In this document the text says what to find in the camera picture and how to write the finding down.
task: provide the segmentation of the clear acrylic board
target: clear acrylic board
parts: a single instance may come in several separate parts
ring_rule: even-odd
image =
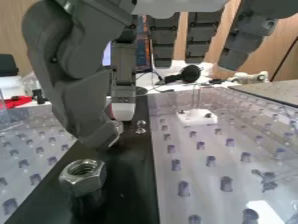
[[[296,224],[298,109],[202,88],[148,112],[160,224]]]
[[[5,110],[0,116],[0,223],[3,223],[73,145],[51,106]]]

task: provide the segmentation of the red object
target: red object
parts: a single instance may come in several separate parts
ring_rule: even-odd
[[[5,107],[7,109],[11,109],[22,104],[26,104],[31,101],[31,97],[29,96],[17,96],[13,98],[13,100],[5,100]]]

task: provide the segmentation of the headphones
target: headphones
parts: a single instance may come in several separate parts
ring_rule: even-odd
[[[182,80],[183,83],[192,83],[198,80],[200,76],[200,68],[196,65],[187,65],[179,71],[179,74],[166,76],[163,81],[164,84]]]

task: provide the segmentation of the cable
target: cable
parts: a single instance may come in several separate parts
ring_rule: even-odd
[[[147,73],[154,73],[154,74],[158,76],[159,81],[162,80],[162,77],[160,77],[160,75],[158,74],[158,72],[156,72],[155,70],[151,70],[151,72],[144,72],[144,73],[142,73],[142,74],[138,76],[138,78],[135,79],[135,81],[136,81],[143,75],[146,75]]]
[[[275,76],[276,76],[276,74],[277,74],[277,72],[279,72],[279,70],[280,70],[280,68],[281,68],[281,65],[283,65],[283,63],[284,63],[284,61],[285,61],[285,58],[287,58],[289,52],[291,52],[291,49],[293,48],[293,46],[295,46],[295,44],[296,44],[296,41],[298,41],[298,37],[295,38],[295,40],[293,40],[293,42],[292,42],[292,44],[291,44],[291,46],[289,46],[289,48],[288,48],[288,50],[287,50],[287,52],[285,52],[283,58],[281,58],[281,61],[280,61],[279,65],[277,65],[277,67],[276,67],[276,70],[275,70],[275,72],[273,72],[273,74],[272,74],[272,77],[271,77],[271,79],[269,79],[269,82],[275,79]]]

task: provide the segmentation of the metal hex nut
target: metal hex nut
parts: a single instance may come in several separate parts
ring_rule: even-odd
[[[81,197],[98,190],[104,183],[104,179],[104,163],[90,159],[71,162],[58,176],[63,191],[74,197]]]

